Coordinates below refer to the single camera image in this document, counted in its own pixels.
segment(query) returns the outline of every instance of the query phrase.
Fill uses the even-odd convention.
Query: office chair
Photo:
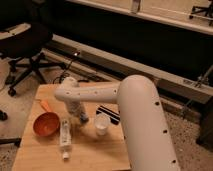
[[[31,72],[38,76],[41,83],[46,83],[39,71],[40,68],[59,66],[64,69],[66,67],[64,63],[41,62],[45,60],[45,55],[40,53],[41,49],[52,39],[53,34],[44,25],[30,20],[24,0],[0,2],[0,31],[0,58],[12,59],[9,61],[10,72],[15,72],[18,67],[26,68],[10,85],[8,91],[10,96],[16,94],[14,87]],[[29,63],[19,63],[24,59],[28,59]]]
[[[192,12],[189,15],[189,19],[192,19],[194,17],[193,14],[205,12],[205,17],[210,17],[209,26],[211,26],[213,23],[213,0],[209,1],[211,1],[211,3],[208,7],[193,6]]]

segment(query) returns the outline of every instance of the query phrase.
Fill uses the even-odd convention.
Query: wooden tabletop
[[[96,83],[83,83],[81,86],[94,85]],[[35,119],[45,111],[39,102],[46,99],[52,110],[59,117],[70,116],[64,103],[54,98],[54,90],[57,85],[41,85],[38,88],[32,105],[21,146],[13,165],[16,171],[54,171],[54,170],[128,170],[129,160],[121,125],[110,125],[107,135],[96,135],[93,118],[99,105],[104,105],[113,111],[117,111],[117,105],[98,103],[84,103],[89,122],[84,125],[72,124],[72,148],[70,159],[62,160],[59,148],[59,132],[48,138],[37,137],[33,131]]]

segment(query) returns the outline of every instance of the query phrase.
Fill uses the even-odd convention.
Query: black and white striped object
[[[119,114],[115,113],[114,111],[104,107],[104,106],[99,106],[98,109],[96,110],[96,115],[104,113],[110,117],[111,123],[118,125],[120,122],[120,116]]]

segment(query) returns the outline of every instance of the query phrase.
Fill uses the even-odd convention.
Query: chair base
[[[8,94],[10,96],[14,96],[16,94],[16,91],[14,87],[21,82],[24,78],[26,78],[31,72],[34,72],[38,78],[40,79],[40,83],[46,84],[46,81],[39,71],[40,68],[49,68],[49,67],[55,67],[59,66],[62,69],[66,68],[66,65],[62,62],[56,63],[56,62],[51,62],[51,63],[40,63],[42,59],[45,59],[45,55],[43,53],[40,53],[36,59],[33,59],[32,57],[29,58],[29,63],[28,64],[17,64],[20,60],[24,59],[24,57],[12,60],[9,62],[10,65],[10,71],[15,72],[16,68],[27,68],[9,87]]]
[[[194,17],[193,14],[198,14],[198,13],[205,13],[205,17],[211,18],[209,21],[209,26],[212,25],[213,23],[213,1],[211,1],[211,4],[209,7],[200,7],[200,6],[193,6],[192,7],[192,12],[189,15],[189,19],[192,19]]]
[[[2,145],[2,144],[12,144],[12,143],[14,143],[14,145],[16,147],[20,147],[21,138],[0,139],[0,145]]]
[[[7,118],[8,118],[7,114],[0,110],[0,120],[4,121],[7,120]],[[21,143],[21,138],[0,139],[0,145],[11,143],[14,143],[16,147],[19,147]]]

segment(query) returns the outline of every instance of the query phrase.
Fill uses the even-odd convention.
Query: white cup
[[[94,119],[94,125],[96,128],[96,133],[98,135],[105,135],[107,133],[107,129],[110,125],[110,118],[106,114],[100,113],[96,115]]]

